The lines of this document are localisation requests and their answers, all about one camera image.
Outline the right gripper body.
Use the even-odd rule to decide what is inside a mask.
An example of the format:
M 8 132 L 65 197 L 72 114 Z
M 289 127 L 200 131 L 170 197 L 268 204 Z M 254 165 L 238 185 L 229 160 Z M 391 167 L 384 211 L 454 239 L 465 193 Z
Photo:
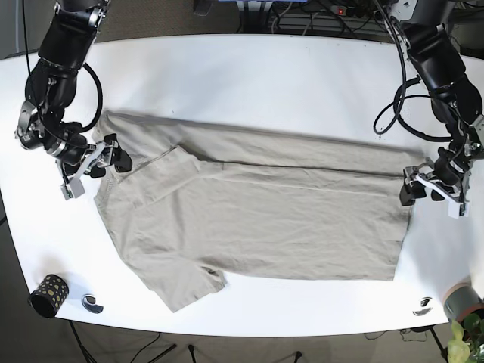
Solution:
M 85 193 L 81 177 L 89 175 L 91 178 L 105 176 L 105 169 L 115 164 L 119 159 L 120 145 L 116 136 L 105 136 L 99 141 L 93 150 L 87 150 L 80 161 L 71 166 L 64 161 L 59 161 L 59 171 L 63 184 L 60 189 L 65 200 L 75 199 Z

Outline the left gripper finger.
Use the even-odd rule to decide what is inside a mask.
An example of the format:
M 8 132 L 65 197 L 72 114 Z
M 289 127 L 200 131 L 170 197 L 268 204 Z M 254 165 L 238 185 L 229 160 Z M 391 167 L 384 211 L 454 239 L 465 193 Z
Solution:
M 399 194 L 402 206 L 413 206 L 415 201 L 424 198 L 424 185 L 418 181 L 404 183 Z

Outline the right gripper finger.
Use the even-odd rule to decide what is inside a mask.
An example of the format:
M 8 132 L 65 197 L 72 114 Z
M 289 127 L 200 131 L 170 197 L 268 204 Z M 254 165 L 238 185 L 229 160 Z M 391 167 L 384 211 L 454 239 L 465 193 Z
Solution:
M 132 159 L 124 150 L 115 150 L 112 153 L 110 165 L 118 173 L 130 172 L 132 170 Z

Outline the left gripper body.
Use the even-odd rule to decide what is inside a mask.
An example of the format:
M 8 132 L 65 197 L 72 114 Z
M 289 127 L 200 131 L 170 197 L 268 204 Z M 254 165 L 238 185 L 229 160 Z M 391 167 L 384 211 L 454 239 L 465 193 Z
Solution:
M 469 201 L 466 198 L 468 185 L 467 174 L 456 185 L 447 185 L 436 174 L 434 163 L 421 163 L 416 166 L 407 166 L 403 169 L 403 184 L 420 182 L 424 185 L 424 198 L 427 190 L 433 201 L 446 201 L 448 204 L 448 216 L 453 219 L 467 217 L 469 213 Z

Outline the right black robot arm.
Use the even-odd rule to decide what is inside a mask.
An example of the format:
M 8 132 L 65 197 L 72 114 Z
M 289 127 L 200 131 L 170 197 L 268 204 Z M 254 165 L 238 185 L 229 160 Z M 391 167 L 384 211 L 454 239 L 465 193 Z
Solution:
M 39 61 L 27 68 L 25 101 L 15 137 L 23 148 L 41 147 L 55 158 L 66 200 L 84 194 L 83 175 L 102 178 L 110 166 L 117 172 L 132 169 L 132 159 L 120 146 L 116 134 L 106 135 L 96 144 L 90 144 L 84 136 L 97 125 L 104 103 L 100 79 L 85 59 L 109 6 L 108 1 L 58 1 L 38 50 Z M 63 120 L 66 108 L 75 98 L 81 69 L 93 79 L 97 94 L 95 115 L 86 126 Z

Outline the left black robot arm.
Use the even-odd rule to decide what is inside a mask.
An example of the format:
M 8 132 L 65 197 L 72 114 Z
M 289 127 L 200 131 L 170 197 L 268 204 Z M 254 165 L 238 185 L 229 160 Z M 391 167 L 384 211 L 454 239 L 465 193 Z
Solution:
M 468 212 L 466 193 L 474 161 L 483 158 L 483 103 L 478 88 L 468 79 L 466 67 L 448 36 L 447 23 L 453 1 L 377 1 L 375 3 L 394 40 L 400 62 L 410 61 L 417 75 L 402 74 L 389 108 L 392 124 L 398 123 L 412 135 L 447 147 L 438 149 L 437 160 L 427 159 L 404 169 L 400 202 L 411 206 L 431 196 L 446 201 L 455 219 Z M 423 83 L 425 98 L 435 118 L 445 125 L 446 137 L 420 132 L 404 121 L 402 107 L 410 97 L 408 88 Z

